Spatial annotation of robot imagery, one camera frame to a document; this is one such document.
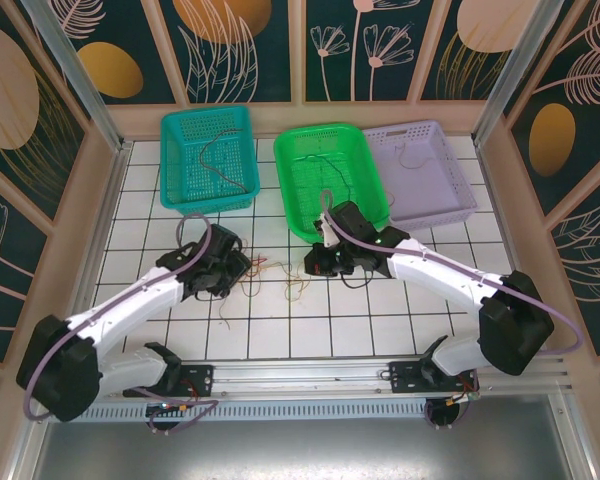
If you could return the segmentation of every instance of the wooden frame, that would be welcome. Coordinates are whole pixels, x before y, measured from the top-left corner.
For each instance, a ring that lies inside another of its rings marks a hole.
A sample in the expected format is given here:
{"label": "wooden frame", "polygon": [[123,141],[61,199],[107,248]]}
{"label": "wooden frame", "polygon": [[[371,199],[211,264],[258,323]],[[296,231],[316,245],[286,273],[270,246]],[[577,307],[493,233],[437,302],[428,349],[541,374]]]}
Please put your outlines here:
{"label": "wooden frame", "polygon": [[540,80],[542,80],[542,77],[544,77],[544,74],[549,68],[549,65],[553,61],[553,57],[555,56],[558,49],[562,46],[564,40],[567,38],[567,35],[569,35],[569,32],[571,31],[573,26],[578,21],[578,18],[587,6],[588,1],[589,0],[575,0],[573,6],[571,7],[571,10],[567,14],[564,21],[562,22],[562,25],[560,25],[560,28],[551,40],[551,43],[547,47],[547,50],[545,51],[542,59],[538,63],[538,66],[536,67],[535,71],[529,76],[528,80],[526,80],[525,88],[520,93],[516,104],[513,106],[505,120],[505,125],[507,126],[507,128],[513,127],[513,125],[518,120],[522,109],[529,101],[529,98],[531,98],[533,91],[537,87]]}
{"label": "wooden frame", "polygon": [[[515,250],[516,268],[529,274],[542,298],[585,331],[585,345],[565,357],[591,441],[600,454],[600,356],[596,356],[580,315],[562,263],[547,230],[545,217],[509,128],[501,118],[485,141],[481,156],[497,210],[504,221],[508,244]],[[573,334],[556,325],[551,345],[569,345]]]}
{"label": "wooden frame", "polygon": [[[189,102],[158,0],[142,0],[142,5],[177,103],[113,105],[109,106],[108,110],[125,138],[157,140],[160,136],[160,120],[164,115],[182,108],[204,108],[213,105]],[[360,128],[371,128],[431,118],[438,120],[448,133],[470,133],[482,114],[486,104],[484,100],[419,100],[449,5],[450,0],[434,0],[422,51],[405,100],[307,102],[304,90],[306,4],[303,0],[289,0],[291,101],[246,104],[250,110],[254,135],[274,135],[290,128],[342,121],[353,123]]]}

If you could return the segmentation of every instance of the loose cable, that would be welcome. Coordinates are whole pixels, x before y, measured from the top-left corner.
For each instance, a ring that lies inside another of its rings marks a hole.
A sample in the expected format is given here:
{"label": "loose cable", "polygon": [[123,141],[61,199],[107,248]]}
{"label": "loose cable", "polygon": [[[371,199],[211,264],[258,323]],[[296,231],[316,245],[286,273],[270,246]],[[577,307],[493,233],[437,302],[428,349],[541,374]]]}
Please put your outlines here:
{"label": "loose cable", "polygon": [[194,257],[189,262],[184,264],[182,267],[174,270],[173,272],[167,272],[164,275],[160,275],[152,280],[147,281],[146,283],[143,283],[142,285],[138,285],[137,287],[128,291],[127,293],[120,296],[119,298],[112,300],[110,303],[103,306],[97,312],[94,312],[93,315],[91,315],[85,321],[80,323],[76,328],[74,328],[73,330],[71,330],[70,332],[65,334],[62,338],[60,338],[60,340],[58,340],[56,343],[54,343],[51,346],[51,348],[49,349],[49,351],[42,357],[42,360],[40,360],[40,363],[37,365],[37,367],[33,371],[33,374],[31,375],[31,378],[29,379],[29,382],[27,383],[27,388],[25,389],[24,403],[23,403],[23,411],[24,411],[25,417],[27,417],[31,421],[36,422],[36,421],[45,420],[51,416],[51,412],[46,412],[46,413],[43,413],[42,415],[35,415],[31,411],[31,399],[33,397],[33,389],[35,388],[36,384],[38,383],[38,380],[40,379],[40,375],[42,374],[42,371],[46,368],[49,361],[58,352],[58,350],[60,350],[69,340],[71,340],[73,337],[78,335],[85,328],[89,327],[90,325],[94,325],[95,322],[97,322],[98,319],[100,319],[104,314],[110,312],[112,309],[116,308],[118,305],[122,304],[123,302],[126,302],[127,300],[129,300],[131,297],[133,297],[137,293],[140,293],[140,292],[146,290],[147,288],[149,288],[152,285],[155,285],[158,282],[162,282],[163,280],[166,280],[168,278],[179,275],[180,273],[184,272],[185,270],[188,270],[189,268],[191,268],[193,265],[195,265],[196,262],[198,262],[198,260],[200,260],[200,258],[202,258],[204,253],[207,251],[207,248],[209,248],[209,244],[211,243],[211,222],[209,222],[207,217],[205,217],[204,215],[202,215],[200,213],[191,213],[189,215],[185,215],[182,219],[180,219],[180,222],[178,223],[178,226],[176,227],[176,240],[178,241],[178,244],[182,243],[182,232],[184,230],[184,224],[190,218],[200,218],[200,219],[204,220],[204,222],[207,225],[204,239],[202,241],[202,246],[200,247],[198,252],[194,255]]}
{"label": "loose cable", "polygon": [[367,285],[369,285],[371,283],[371,280],[373,280],[373,271],[371,271],[371,276],[369,278],[367,278],[367,280],[362,284],[362,285],[356,285],[355,287],[353,285],[349,285],[347,283],[347,281],[344,278],[344,273],[340,273],[340,280],[342,280],[342,283],[344,283],[344,286],[351,289],[351,290],[357,290],[359,288],[364,288]]}
{"label": "loose cable", "polygon": [[[344,239],[348,240],[349,242],[353,243],[354,245],[357,245],[361,248],[365,248],[367,250],[372,250],[372,251],[380,252],[380,253],[392,253],[392,254],[398,253],[400,255],[409,255],[409,256],[424,258],[425,253],[420,250],[410,250],[407,248],[380,247],[378,245],[372,245],[369,243],[361,242],[360,240],[352,237],[347,232],[345,232],[333,220],[333,217],[331,217],[331,214],[329,213],[329,208],[331,208],[330,207],[331,203],[333,203],[333,194],[331,193],[330,190],[323,190],[322,193],[320,194],[320,204],[322,205],[322,211],[323,211],[327,221],[329,222],[329,225],[331,225],[331,227],[333,227],[333,229],[336,232],[338,232],[338,234],[340,234]],[[540,300],[530,297],[529,295],[525,295],[524,293],[520,293],[512,288],[507,287],[506,285],[501,285],[499,283],[493,282],[493,281],[489,280],[488,278],[485,278],[483,275],[479,275],[478,273],[473,272],[468,267],[456,265],[455,263],[446,260],[442,256],[427,255],[426,259],[430,260],[432,262],[438,263],[444,267],[447,267],[455,272],[461,273],[461,274],[465,275],[466,277],[468,277],[469,279],[471,279],[475,282],[478,282],[478,284],[484,284],[488,287],[500,290],[501,292],[511,295],[512,297],[515,297],[519,300],[522,300],[523,302],[533,305],[534,307],[544,310],[545,312],[547,312],[550,315],[554,315],[556,318],[558,318],[560,321],[562,321],[564,324],[566,324],[575,334],[576,341],[572,345],[565,347],[565,348],[558,348],[558,349],[554,349],[554,350],[541,350],[538,352],[538,355],[563,355],[566,353],[571,353],[571,352],[577,350],[578,348],[580,348],[582,346],[582,344],[584,343],[584,336],[582,334],[582,331],[578,328],[578,326],[573,321],[571,321],[569,318],[567,318],[562,313],[558,312],[555,308],[541,302]]]}
{"label": "loose cable", "polygon": [[211,413],[211,411],[214,410],[220,403],[220,402],[218,402],[218,400],[189,401],[189,400],[180,400],[177,398],[163,397],[162,395],[157,395],[153,392],[150,392],[146,388],[141,388],[141,387],[134,388],[133,390],[146,396],[146,397],[153,398],[154,400],[159,400],[160,402],[166,403],[169,405],[180,405],[180,406],[185,406],[188,408],[208,405],[207,408],[205,408],[202,412],[200,412],[198,415],[193,417],[191,420],[187,420],[186,422],[180,422],[180,423],[178,423],[178,425],[176,425],[173,428],[170,428],[169,430],[158,430],[156,428],[153,421],[160,413],[164,413],[164,412],[161,412],[160,410],[156,410],[155,412],[153,412],[151,417],[149,417],[149,428],[151,428],[152,433],[154,433],[154,434],[162,433],[162,435],[165,435],[165,436],[171,435],[174,433],[178,433],[178,432],[181,432],[182,430],[192,427],[193,425],[198,423],[202,417],[209,415],[209,413]]}
{"label": "loose cable", "polygon": [[211,145],[213,145],[215,142],[217,142],[218,139],[222,135],[226,135],[228,133],[237,133],[237,132],[241,132],[241,131],[242,131],[241,128],[228,128],[227,130],[223,130],[222,132],[218,133],[218,135],[216,135],[213,140],[211,140],[204,147],[202,147],[202,150],[200,150],[200,155],[198,156],[198,161],[200,162],[200,165],[203,168],[206,168],[207,170],[211,170],[212,172],[217,173],[220,176],[220,178],[222,178],[223,180],[226,180],[227,182],[232,183],[233,185],[236,185],[236,186],[240,187],[242,190],[244,190],[244,193],[248,193],[249,190],[247,189],[247,187],[245,187],[241,183],[238,183],[238,182],[235,182],[235,181],[231,180],[229,177],[227,177],[225,174],[223,174],[217,168],[212,167],[211,165],[209,165],[207,163],[204,163],[204,160],[203,160],[203,155],[204,155],[204,152],[207,150],[207,148],[209,148]]}

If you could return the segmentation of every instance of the tiled surface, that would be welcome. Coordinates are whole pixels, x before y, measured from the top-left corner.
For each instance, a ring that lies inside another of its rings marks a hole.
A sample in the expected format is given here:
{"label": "tiled surface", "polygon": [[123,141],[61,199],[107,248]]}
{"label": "tiled surface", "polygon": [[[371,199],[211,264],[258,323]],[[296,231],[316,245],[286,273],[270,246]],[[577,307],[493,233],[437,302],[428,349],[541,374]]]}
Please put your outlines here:
{"label": "tiled surface", "polygon": [[[466,224],[410,232],[430,248],[459,262],[494,273],[509,273],[504,245],[468,138],[451,137],[472,184],[478,212]],[[101,268],[95,301],[120,292],[176,248],[177,212],[160,204],[159,145],[136,143],[120,195]],[[432,292],[398,280],[374,278],[364,286],[357,269],[342,281],[287,285],[309,246],[287,227],[273,156],[273,140],[258,140],[261,193],[240,211],[211,216],[213,222],[246,240],[247,252],[267,259],[259,279],[234,288],[224,301],[190,298],[136,329],[117,350],[148,341],[166,343],[184,360],[352,357],[423,353],[439,336],[471,331],[477,322]],[[202,222],[190,221],[185,240],[198,240]]]}

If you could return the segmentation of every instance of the robotic arm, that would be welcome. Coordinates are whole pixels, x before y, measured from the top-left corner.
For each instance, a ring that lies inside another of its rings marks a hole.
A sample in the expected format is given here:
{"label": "robotic arm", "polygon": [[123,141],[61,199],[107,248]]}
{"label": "robotic arm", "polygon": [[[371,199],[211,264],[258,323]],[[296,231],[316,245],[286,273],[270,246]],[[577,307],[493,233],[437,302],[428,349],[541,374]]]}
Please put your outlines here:
{"label": "robotic arm", "polygon": [[[461,372],[493,365],[510,375],[520,375],[553,331],[549,315],[481,281],[468,278],[469,271],[437,254],[409,234],[387,227],[377,232],[356,204],[342,203],[329,212],[348,236],[365,244],[422,252],[422,257],[383,253],[348,241],[332,228],[325,216],[316,222],[324,242],[313,245],[305,257],[310,275],[350,275],[356,266],[386,277],[418,283],[462,306],[477,319],[476,332],[464,336],[443,336],[418,360],[416,374],[433,391],[444,391],[445,382]],[[82,414],[98,397],[145,386],[152,393],[170,393],[184,377],[176,354],[158,343],[147,343],[135,352],[107,355],[133,329],[156,313],[173,307],[201,291],[224,298],[251,268],[241,253],[240,239],[218,225],[211,226],[211,240],[197,263],[177,276],[142,287],[167,272],[175,272],[198,254],[202,245],[189,243],[161,257],[156,266],[138,282],[107,302],[65,321],[46,317],[36,326],[17,383],[26,388],[33,372],[54,345],[71,331],[83,329],[54,354],[34,388],[33,397],[61,421]],[[442,264],[432,261],[437,257]],[[475,278],[489,279],[539,300],[531,279],[517,271],[507,277],[471,270]],[[127,299],[126,292],[142,287]],[[84,327],[95,313],[110,307],[97,321]]]}
{"label": "robotic arm", "polygon": [[[472,271],[477,278],[524,293],[540,300],[533,281],[514,271],[511,275],[484,273],[440,255],[411,238],[408,233],[387,227],[377,232],[357,205],[344,202],[330,210],[332,220],[348,235],[366,244],[422,252],[422,257],[382,253],[362,248],[340,235],[324,215],[316,222],[324,243],[313,245],[305,257],[309,275],[350,275],[356,266],[385,277],[422,285],[465,309],[477,320],[476,332],[436,340],[421,360],[421,374],[434,386],[445,377],[488,365],[509,375],[520,375],[553,332],[549,315],[539,308],[496,288],[472,280],[459,270]],[[440,263],[432,261],[435,257]]]}
{"label": "robotic arm", "polygon": [[[201,245],[202,241],[192,242],[163,255],[138,282],[91,310],[66,321],[54,316],[41,320],[34,329],[16,376],[18,385],[27,387],[38,364],[60,338],[138,285],[186,265]],[[196,264],[119,302],[67,342],[42,371],[33,390],[34,398],[59,420],[69,421],[83,413],[96,398],[128,388],[147,386],[172,391],[182,378],[181,362],[166,347],[148,343],[131,353],[107,353],[156,313],[190,296],[197,298],[199,292],[207,291],[220,298],[226,297],[251,268],[250,259],[241,250],[242,242],[234,233],[212,225],[209,246]]]}

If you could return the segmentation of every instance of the mesh basket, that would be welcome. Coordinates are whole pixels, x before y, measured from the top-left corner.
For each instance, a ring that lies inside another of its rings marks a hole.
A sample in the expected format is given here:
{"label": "mesh basket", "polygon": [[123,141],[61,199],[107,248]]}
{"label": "mesh basket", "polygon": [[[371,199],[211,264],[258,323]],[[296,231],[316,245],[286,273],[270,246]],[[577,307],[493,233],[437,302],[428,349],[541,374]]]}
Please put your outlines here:
{"label": "mesh basket", "polygon": [[[227,130],[237,131],[221,135]],[[260,191],[245,107],[167,115],[162,119],[160,143],[160,200],[165,208],[183,215],[236,210],[251,205]]]}
{"label": "mesh basket", "polygon": [[478,208],[438,122],[365,130],[389,197],[391,224],[405,231],[464,222]]}
{"label": "mesh basket", "polygon": [[322,213],[320,193],[333,205],[355,202],[376,228],[386,225],[389,205],[362,132],[344,124],[297,128],[275,141],[276,165],[287,223],[309,243],[322,241],[314,222]]}

